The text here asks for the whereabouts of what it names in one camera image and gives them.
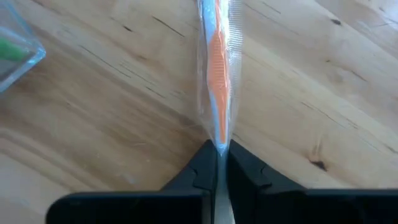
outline orange object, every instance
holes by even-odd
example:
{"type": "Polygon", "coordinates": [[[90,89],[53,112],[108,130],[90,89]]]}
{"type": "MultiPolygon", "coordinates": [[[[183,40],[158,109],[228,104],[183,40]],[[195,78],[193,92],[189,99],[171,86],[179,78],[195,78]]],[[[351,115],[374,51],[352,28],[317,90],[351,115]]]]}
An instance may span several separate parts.
{"type": "Polygon", "coordinates": [[[228,111],[230,82],[228,76],[228,54],[226,52],[225,36],[221,30],[220,0],[216,1],[216,30],[208,46],[208,88],[214,97],[215,106],[213,113],[218,122],[216,136],[221,144],[226,144],[228,137],[228,111]]]}

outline sealed plastic wrapper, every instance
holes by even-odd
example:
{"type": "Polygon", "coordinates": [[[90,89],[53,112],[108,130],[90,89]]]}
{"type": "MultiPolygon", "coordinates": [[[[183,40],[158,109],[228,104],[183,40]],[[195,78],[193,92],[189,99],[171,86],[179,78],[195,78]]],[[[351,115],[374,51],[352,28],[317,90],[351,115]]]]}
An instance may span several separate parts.
{"type": "Polygon", "coordinates": [[[239,101],[241,0],[198,0],[198,8],[198,112],[219,155],[215,223],[234,223],[226,161],[239,101]]]}

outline plastic bag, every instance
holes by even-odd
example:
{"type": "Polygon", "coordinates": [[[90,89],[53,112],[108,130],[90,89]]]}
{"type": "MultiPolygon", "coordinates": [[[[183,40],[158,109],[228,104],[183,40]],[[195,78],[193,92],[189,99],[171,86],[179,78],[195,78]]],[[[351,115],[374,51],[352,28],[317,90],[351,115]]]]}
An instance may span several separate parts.
{"type": "Polygon", "coordinates": [[[227,150],[239,102],[241,0],[198,0],[198,112],[217,149],[227,150]]]}

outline wooden table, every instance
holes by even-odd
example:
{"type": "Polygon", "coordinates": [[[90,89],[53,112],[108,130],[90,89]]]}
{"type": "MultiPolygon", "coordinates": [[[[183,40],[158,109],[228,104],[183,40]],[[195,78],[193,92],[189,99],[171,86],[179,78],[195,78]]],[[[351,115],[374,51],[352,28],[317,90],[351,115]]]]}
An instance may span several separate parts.
{"type": "MultiPolygon", "coordinates": [[[[161,188],[206,139],[196,2],[15,2],[47,58],[0,95],[2,223],[43,223],[70,192],[161,188]]],[[[243,10],[233,138],[306,187],[398,187],[398,3],[243,10]]]]}

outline wood grain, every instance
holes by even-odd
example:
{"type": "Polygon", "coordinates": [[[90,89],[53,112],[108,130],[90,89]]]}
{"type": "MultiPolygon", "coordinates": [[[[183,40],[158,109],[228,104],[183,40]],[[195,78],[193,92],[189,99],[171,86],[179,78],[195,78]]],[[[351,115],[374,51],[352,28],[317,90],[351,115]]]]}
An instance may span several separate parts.
{"type": "MultiPolygon", "coordinates": [[[[47,58],[0,95],[0,216],[156,190],[206,139],[193,0],[15,0],[47,58]]],[[[311,188],[398,187],[398,3],[244,0],[233,138],[311,188]]]]}

